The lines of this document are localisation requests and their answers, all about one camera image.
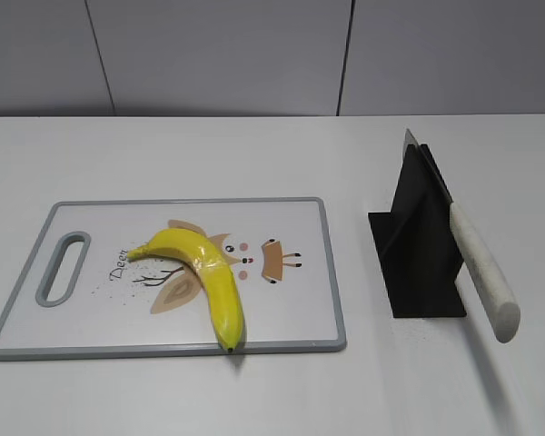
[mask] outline white knife handle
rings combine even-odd
[[[499,342],[510,341],[520,322],[520,308],[491,252],[461,207],[451,204],[451,231]]]

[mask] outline banana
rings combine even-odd
[[[193,268],[206,290],[218,342],[232,352],[243,335],[243,307],[233,272],[220,250],[197,232],[165,229],[149,243],[131,250],[127,259],[132,262],[149,256],[177,259]]]

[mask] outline gray cutting board rim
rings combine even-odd
[[[19,293],[25,284],[25,279],[31,270],[35,257],[39,252],[46,235],[51,229],[51,224],[59,211],[68,206],[93,207],[93,206],[157,206],[157,205],[220,205],[242,204],[248,207],[284,207],[292,210],[297,204],[308,204],[307,210],[311,209],[310,204],[315,205],[315,214],[319,218],[319,237],[324,248],[324,262],[326,264],[326,280],[330,288],[332,303],[332,321],[334,322],[335,335],[331,338],[314,339],[291,339],[291,340],[249,340],[241,345],[234,353],[275,353],[275,352],[337,352],[346,346],[345,328],[342,318],[342,308],[339,297],[339,290],[335,276],[335,269],[332,257],[332,247],[329,237],[329,227],[323,201],[318,197],[274,197],[274,198],[229,198],[229,199],[185,199],[185,200],[134,200],[134,201],[86,201],[86,202],[60,202],[53,206],[49,213],[43,229],[35,242],[28,260],[16,282],[8,302],[0,316],[0,339],[1,334],[8,323],[9,315],[15,306]],[[0,346],[0,361],[25,361],[25,360],[57,360],[57,359],[92,359],[92,358],[120,358],[120,357],[160,357],[160,356],[190,356],[190,355],[220,355],[225,352],[218,346],[215,339],[197,343],[138,343],[104,346],[39,346],[39,347],[4,347]]]

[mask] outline black knife holder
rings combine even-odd
[[[406,148],[391,210],[368,213],[394,318],[466,315],[451,195],[426,144]]]

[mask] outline white table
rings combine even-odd
[[[498,343],[464,319],[394,320],[367,221],[404,129],[428,143],[521,307]],[[0,362],[0,434],[545,435],[545,115],[0,119],[0,312],[60,200],[318,195],[343,352]]]

